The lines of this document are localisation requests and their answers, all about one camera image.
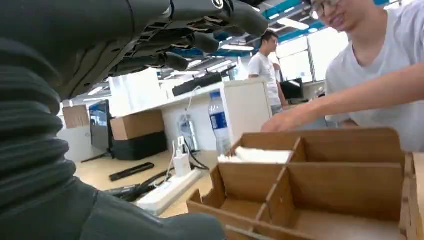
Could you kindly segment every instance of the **water bottle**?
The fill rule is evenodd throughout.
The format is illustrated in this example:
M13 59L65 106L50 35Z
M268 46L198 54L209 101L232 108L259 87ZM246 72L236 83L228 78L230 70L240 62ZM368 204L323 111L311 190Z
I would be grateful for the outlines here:
M230 150L231 143L223 100L219 91L210 93L209 117L216 138L216 152L218 156L225 155Z
M192 116L189 114L183 114L179 118L178 129L179 134L184 136L190 151L197 152L199 150L199 145L196 139L195 125L192 121Z

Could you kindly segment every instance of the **man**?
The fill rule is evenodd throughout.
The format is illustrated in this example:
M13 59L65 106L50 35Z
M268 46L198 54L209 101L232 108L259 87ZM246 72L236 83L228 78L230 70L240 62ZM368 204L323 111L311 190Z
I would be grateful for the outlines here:
M268 58L276 51L277 46L278 36L272 31L266 31L260 39L259 51L249 62L249 78L262 77L268 81L268 104L273 115L281 113L286 105L286 98L276 78L276 70L281 71L281 68Z
M342 125L394 128L405 151L424 151L424 0L388 11L373 0L306 3L351 41L327 70L329 95L278 114L262 130L329 116Z

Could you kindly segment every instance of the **power strip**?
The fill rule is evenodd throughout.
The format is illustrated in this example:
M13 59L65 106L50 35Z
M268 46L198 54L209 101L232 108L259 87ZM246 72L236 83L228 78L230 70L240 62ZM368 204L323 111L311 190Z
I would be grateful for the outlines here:
M202 171L198 169L192 170L182 177L173 176L160 187L138 200L136 205L155 216L159 216L201 176Z

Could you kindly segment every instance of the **cardboard box on desk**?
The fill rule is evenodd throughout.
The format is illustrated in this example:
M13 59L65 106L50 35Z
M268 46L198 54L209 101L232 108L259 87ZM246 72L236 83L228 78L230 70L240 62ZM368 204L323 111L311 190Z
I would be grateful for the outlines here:
M119 160L141 160L168 149L161 110L150 110L110 121L114 156Z
M211 192L187 201L228 239L423 239L413 156L393 130L252 133L231 154L239 146L293 152L287 164L220 163Z
M110 121L113 138L117 141L130 140L165 129L161 110L150 110L118 117Z

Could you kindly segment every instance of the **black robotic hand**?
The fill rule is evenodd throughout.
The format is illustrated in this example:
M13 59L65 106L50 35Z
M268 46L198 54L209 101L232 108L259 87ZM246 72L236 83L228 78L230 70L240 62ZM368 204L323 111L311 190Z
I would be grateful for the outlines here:
M216 240L203 214L160 219L74 177L60 100L108 76L213 52L209 35L256 36L266 20L236 0L3 0L0 7L0 236L7 240Z
M171 49L197 48L211 54L220 46L213 38L216 31L261 36L268 27L260 13L238 0L155 0L141 8L140 2L145 1L129 1L134 3L131 39L88 45L89 48L80 51L78 71L69 84L57 89L62 98L87 92L104 78L136 73L147 67L168 66L184 71L188 62L169 52ZM146 11L155 15L147 24L137 24Z
M227 32L237 36L247 32L261 36L268 27L268 22L261 14L244 2L237 0L207 0L207 2L212 3L207 11L209 15L200 16L200 14L188 14L193 10L188 10L190 1L174 1L174 14L169 12L167 19L149 25L147 31L140 37L140 41L146 40L134 46L127 53L127 57L111 69L109 77L139 72L147 67L167 66L184 71L189 63L183 57L167 52L169 49L197 48L211 54L220 46L212 37L213 32Z

